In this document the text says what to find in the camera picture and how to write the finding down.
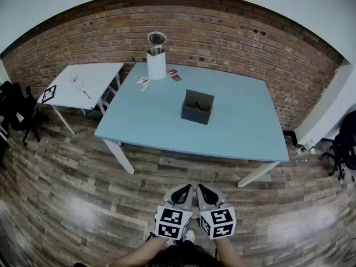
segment light blue table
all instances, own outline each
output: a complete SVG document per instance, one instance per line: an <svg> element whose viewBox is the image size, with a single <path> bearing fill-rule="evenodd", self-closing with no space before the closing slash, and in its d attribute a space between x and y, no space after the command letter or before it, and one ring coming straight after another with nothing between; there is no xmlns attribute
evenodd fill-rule
<svg viewBox="0 0 356 267"><path fill-rule="evenodd" d="M104 139L118 161L134 173L117 142L232 159L272 161L242 179L242 187L280 162L288 153L264 81L223 71L167 65L182 77L167 73L141 92L136 81L147 76L147 64L137 63L105 112L95 136ZM186 89L215 96L208 125L181 119Z"/></svg>

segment wooden floor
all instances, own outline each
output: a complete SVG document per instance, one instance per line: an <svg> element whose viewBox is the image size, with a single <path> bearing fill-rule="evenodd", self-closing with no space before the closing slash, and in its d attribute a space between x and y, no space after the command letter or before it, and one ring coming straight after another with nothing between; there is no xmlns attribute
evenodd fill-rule
<svg viewBox="0 0 356 267"><path fill-rule="evenodd" d="M50 122L41 142L30 134L24 147L23 133L10 131L1 169L0 252L9 266L105 266L144 242L164 193L184 183L217 187L235 207L230 239L248 266L354 265L342 263L356 237L354 186L349 172L343 183L328 177L332 163L319 160L320 149L301 157L286 139L290 162L237 188L260 163L124 145L131 176L93 136L100 113L64 110L73 136L42 111ZM192 227L196 243L214 252Z"/></svg>

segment gray box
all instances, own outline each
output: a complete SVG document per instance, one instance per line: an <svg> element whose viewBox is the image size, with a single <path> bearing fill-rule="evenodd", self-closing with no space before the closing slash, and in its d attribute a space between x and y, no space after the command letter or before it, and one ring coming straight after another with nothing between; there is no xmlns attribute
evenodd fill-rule
<svg viewBox="0 0 356 267"><path fill-rule="evenodd" d="M182 106L181 118L207 125L213 102L213 95L187 89Z"/></svg>

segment shoe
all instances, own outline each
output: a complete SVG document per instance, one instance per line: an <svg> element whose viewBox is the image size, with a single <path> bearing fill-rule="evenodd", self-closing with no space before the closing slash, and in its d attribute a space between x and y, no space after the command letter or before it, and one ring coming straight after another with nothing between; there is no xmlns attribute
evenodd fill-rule
<svg viewBox="0 0 356 267"><path fill-rule="evenodd" d="M190 211L193 202L194 188L191 184L176 186L167 191L163 197L163 207Z"/></svg>
<svg viewBox="0 0 356 267"><path fill-rule="evenodd" d="M183 242L189 240L192 243L194 243L195 240L195 235L194 235L194 231L191 229L188 229L187 232L183 235Z"/></svg>
<svg viewBox="0 0 356 267"><path fill-rule="evenodd" d="M226 208L229 205L226 202L225 196L213 187L198 184L196 187L196 198L198 200L199 210L210 211L216 208Z"/></svg>
<svg viewBox="0 0 356 267"><path fill-rule="evenodd" d="M171 245L177 245L177 241L175 239L170 239L169 241L166 242L166 248L168 248Z"/></svg>

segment person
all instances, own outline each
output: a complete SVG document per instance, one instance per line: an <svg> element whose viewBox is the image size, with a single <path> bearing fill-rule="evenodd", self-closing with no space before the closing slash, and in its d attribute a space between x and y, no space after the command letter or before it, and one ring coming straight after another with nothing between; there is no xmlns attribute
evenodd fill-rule
<svg viewBox="0 0 356 267"><path fill-rule="evenodd" d="M168 240L153 237L139 248L115 260L110 267L247 267L227 237L214 240L220 261L201 246L194 244L195 235L192 230L188 230L182 240L176 242L177 245L164 249Z"/></svg>

